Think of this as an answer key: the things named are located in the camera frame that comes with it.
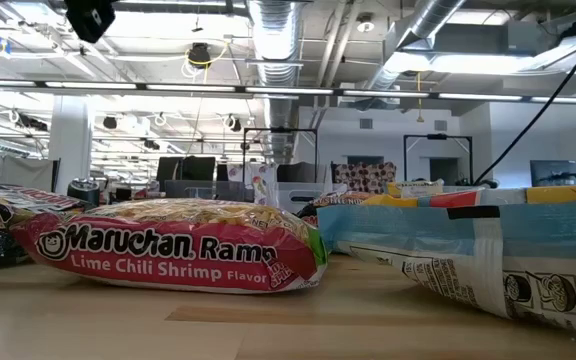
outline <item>blue package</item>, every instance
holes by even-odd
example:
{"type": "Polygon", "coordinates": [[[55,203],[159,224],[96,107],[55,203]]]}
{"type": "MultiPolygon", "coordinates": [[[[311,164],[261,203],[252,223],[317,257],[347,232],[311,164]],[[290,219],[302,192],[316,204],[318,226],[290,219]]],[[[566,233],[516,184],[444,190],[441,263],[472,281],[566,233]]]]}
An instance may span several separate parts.
{"type": "Polygon", "coordinates": [[[335,206],[318,218],[329,248],[502,317],[576,330],[576,202],[335,206]]]}

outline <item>white wall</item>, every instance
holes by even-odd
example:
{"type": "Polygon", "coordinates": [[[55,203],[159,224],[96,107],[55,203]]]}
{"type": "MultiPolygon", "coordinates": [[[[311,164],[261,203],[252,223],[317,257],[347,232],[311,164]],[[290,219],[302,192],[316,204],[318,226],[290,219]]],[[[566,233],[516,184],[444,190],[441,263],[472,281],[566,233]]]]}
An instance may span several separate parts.
{"type": "MultiPolygon", "coordinates": [[[[473,136],[475,177],[501,155],[542,106],[490,103],[460,118],[462,134],[473,136]]],[[[576,161],[576,106],[551,106],[486,178],[498,180],[503,188],[530,187],[530,160],[576,161]]]]}
{"type": "MultiPolygon", "coordinates": [[[[347,156],[383,156],[397,167],[397,180],[404,179],[403,136],[404,134],[427,135],[436,133],[435,120],[447,120],[449,135],[459,134],[459,118],[448,110],[424,110],[423,123],[418,123],[416,110],[402,114],[399,110],[369,110],[331,108],[327,111],[319,128],[319,161],[329,164],[347,163],[347,156]],[[360,118],[373,119],[372,130],[359,129],[360,118]]],[[[300,109],[300,126],[308,127],[312,108],[300,109]]],[[[414,139],[408,139],[408,146],[414,139]]],[[[428,159],[459,158],[464,150],[454,141],[429,141],[422,139],[408,153],[408,179],[430,177],[428,159]]],[[[300,137],[297,141],[294,161],[314,162],[314,148],[300,137]]]]}
{"type": "MultiPolygon", "coordinates": [[[[459,119],[461,135],[472,136],[473,148],[473,176],[476,178],[493,161],[492,134],[490,132],[490,104],[483,104],[459,119]]],[[[461,172],[469,174],[468,154],[464,154],[460,161],[461,172]]]]}

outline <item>maruchan logo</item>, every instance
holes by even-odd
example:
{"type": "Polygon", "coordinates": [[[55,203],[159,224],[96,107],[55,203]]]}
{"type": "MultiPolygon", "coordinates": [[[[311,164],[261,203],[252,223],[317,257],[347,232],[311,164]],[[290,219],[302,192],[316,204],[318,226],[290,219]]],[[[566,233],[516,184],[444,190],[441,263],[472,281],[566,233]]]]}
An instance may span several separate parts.
{"type": "Polygon", "coordinates": [[[61,261],[68,256],[70,247],[64,239],[64,234],[58,231],[41,234],[37,242],[37,251],[41,256],[53,260],[61,261]]]}
{"type": "MultiPolygon", "coordinates": [[[[67,228],[43,233],[36,243],[37,251],[52,261],[62,261],[71,250],[91,253],[130,254],[165,259],[194,260],[193,238],[189,234],[158,234],[155,229],[132,231],[126,229],[95,229],[90,225],[71,224],[67,228]]],[[[203,260],[245,263],[267,262],[277,258],[272,246],[231,244],[212,236],[202,236],[199,258],[203,260]]]]}

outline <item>snack bag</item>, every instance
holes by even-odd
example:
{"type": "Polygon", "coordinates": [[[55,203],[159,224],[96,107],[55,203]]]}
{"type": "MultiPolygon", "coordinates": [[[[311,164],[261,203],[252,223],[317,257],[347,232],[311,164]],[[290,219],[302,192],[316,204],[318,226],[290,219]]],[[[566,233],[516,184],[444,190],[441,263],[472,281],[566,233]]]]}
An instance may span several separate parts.
{"type": "Polygon", "coordinates": [[[0,186],[0,265],[12,265],[28,256],[10,234],[11,225],[42,212],[83,211],[91,204],[67,196],[18,186],[0,186]]]}
{"type": "Polygon", "coordinates": [[[319,232],[269,206],[160,199],[84,214],[41,214],[14,228],[37,262],[109,284],[268,293],[319,284],[319,232]]]}
{"type": "Polygon", "coordinates": [[[332,192],[311,201],[296,215],[303,221],[317,226],[317,209],[326,206],[361,204],[364,200],[372,196],[374,196],[374,194],[356,191],[332,192]]]}
{"type": "Polygon", "coordinates": [[[388,194],[396,198],[413,198],[441,194],[444,191],[443,180],[439,181],[404,181],[386,184],[388,194]]]}
{"type": "Polygon", "coordinates": [[[576,201],[576,186],[545,186],[526,189],[529,204],[559,204],[576,201]]]}
{"type": "Polygon", "coordinates": [[[364,200],[361,205],[388,205],[397,207],[417,207],[418,200],[416,198],[395,198],[391,195],[375,195],[367,200],[364,200]]]}
{"type": "Polygon", "coordinates": [[[576,202],[461,208],[336,206],[324,240],[450,299],[576,330],[576,202]]]}

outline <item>wooden table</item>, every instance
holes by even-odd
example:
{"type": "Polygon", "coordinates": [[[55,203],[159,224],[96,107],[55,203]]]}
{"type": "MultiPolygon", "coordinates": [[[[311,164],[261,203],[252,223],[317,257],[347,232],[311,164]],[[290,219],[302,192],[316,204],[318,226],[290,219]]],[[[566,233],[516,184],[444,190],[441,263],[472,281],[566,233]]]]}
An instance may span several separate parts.
{"type": "Polygon", "coordinates": [[[496,318],[333,257],[317,289],[264,296],[111,287],[0,269],[0,359],[576,359],[576,334],[496,318]]]}

